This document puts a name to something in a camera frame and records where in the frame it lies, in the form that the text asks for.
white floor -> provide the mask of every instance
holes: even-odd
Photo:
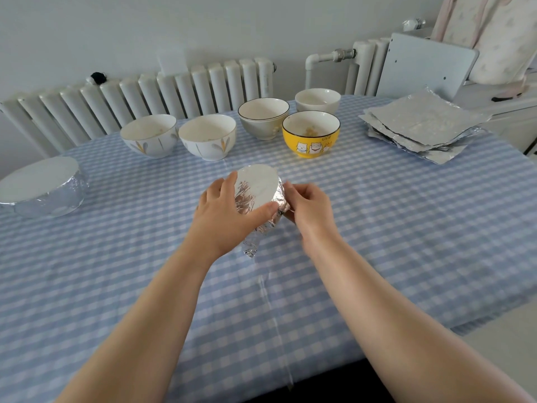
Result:
[[[464,337],[537,400],[537,300]]]

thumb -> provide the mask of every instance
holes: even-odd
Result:
[[[300,195],[299,191],[296,190],[293,184],[289,181],[285,182],[285,199],[291,205],[293,210],[296,210],[300,201],[304,200],[304,197]]]
[[[246,214],[246,217],[248,218],[248,222],[250,224],[250,230],[254,230],[258,226],[261,226],[263,223],[271,219],[277,210],[277,202],[268,202],[265,205],[260,206],[258,209]]]

person's right arm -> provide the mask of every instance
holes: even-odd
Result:
[[[285,184],[306,254],[396,401],[534,402],[505,373],[393,288],[339,235],[328,196]]]

table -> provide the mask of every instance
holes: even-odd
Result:
[[[331,153],[301,159],[237,120],[229,156],[179,145],[148,160],[119,135],[72,149],[91,192],[70,215],[0,214],[0,400],[53,400],[181,243],[199,194],[245,165],[313,181],[344,238],[412,302],[458,333],[537,292],[537,168],[493,135],[439,166],[365,135],[343,96]],[[220,258],[201,288],[169,401],[240,401],[363,357],[287,220],[250,259]]]

yellow bowl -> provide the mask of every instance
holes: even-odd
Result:
[[[315,158],[336,143],[339,127],[339,119],[333,114],[307,110],[287,116],[282,130],[287,147],[300,157]]]

